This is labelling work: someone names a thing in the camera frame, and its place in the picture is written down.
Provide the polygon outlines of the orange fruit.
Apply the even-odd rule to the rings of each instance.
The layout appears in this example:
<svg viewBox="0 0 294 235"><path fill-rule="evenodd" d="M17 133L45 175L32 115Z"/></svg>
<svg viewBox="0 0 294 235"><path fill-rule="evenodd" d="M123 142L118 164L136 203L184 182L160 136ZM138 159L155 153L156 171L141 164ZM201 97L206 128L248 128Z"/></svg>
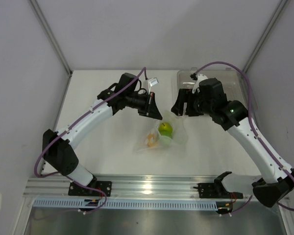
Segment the orange fruit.
<svg viewBox="0 0 294 235"><path fill-rule="evenodd" d="M145 145L149 148L153 148L158 144L159 135L155 132L149 132L147 134Z"/></svg>

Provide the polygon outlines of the green pear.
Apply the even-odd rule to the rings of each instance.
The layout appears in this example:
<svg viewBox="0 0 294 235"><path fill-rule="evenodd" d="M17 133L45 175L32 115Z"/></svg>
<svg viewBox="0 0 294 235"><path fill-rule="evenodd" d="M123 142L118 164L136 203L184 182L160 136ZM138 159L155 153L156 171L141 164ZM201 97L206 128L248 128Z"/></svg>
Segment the green pear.
<svg viewBox="0 0 294 235"><path fill-rule="evenodd" d="M161 136L168 136L168 137L172 138L173 127L172 127L172 125L170 123L161 122L158 125L158 131L159 131Z"/></svg>

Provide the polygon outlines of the clear zip top bag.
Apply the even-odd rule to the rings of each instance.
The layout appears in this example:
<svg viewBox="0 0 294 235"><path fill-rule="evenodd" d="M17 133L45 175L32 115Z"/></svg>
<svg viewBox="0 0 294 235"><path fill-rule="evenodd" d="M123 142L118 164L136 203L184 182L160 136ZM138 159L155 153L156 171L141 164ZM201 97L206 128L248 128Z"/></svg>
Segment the clear zip top bag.
<svg viewBox="0 0 294 235"><path fill-rule="evenodd" d="M137 139L133 150L142 152L154 149L184 147L188 135L184 127L184 118L165 111L162 120L155 120L149 130Z"/></svg>

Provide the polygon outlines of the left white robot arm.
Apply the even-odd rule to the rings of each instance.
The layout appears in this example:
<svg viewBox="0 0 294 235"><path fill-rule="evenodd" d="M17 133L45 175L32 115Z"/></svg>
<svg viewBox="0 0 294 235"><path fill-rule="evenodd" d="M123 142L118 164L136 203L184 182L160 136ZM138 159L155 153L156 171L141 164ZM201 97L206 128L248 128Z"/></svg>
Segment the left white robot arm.
<svg viewBox="0 0 294 235"><path fill-rule="evenodd" d="M47 130L43 134L42 158L57 174L79 185L84 195L90 196L96 192L96 177L79 162L74 150L96 126L126 107L136 109L140 116L162 119L155 93L145 88L137 90L136 87L141 84L139 76L122 74L119 82L103 90L88 111L73 123L57 131Z"/></svg>

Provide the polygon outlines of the round green lime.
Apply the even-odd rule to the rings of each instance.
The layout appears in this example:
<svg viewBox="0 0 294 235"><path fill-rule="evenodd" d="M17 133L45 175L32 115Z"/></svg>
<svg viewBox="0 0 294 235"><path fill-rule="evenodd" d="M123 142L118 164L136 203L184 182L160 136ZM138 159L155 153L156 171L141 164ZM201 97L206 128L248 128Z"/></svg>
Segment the round green lime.
<svg viewBox="0 0 294 235"><path fill-rule="evenodd" d="M172 138L168 136L160 136L159 142L163 147L169 147L172 144Z"/></svg>

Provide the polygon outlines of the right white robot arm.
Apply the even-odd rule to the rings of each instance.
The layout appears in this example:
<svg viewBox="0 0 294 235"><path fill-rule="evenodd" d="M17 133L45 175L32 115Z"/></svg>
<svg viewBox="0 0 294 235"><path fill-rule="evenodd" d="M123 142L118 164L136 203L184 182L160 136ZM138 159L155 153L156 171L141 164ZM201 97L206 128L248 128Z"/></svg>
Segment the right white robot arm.
<svg viewBox="0 0 294 235"><path fill-rule="evenodd" d="M177 116L208 115L228 132L246 151L260 171L259 176L238 175L226 171L214 179L214 192L226 197L232 192L253 195L271 208L294 189L294 167L256 133L247 108L238 100L228 100L222 83L216 78L198 80L190 87L178 89L171 112Z"/></svg>

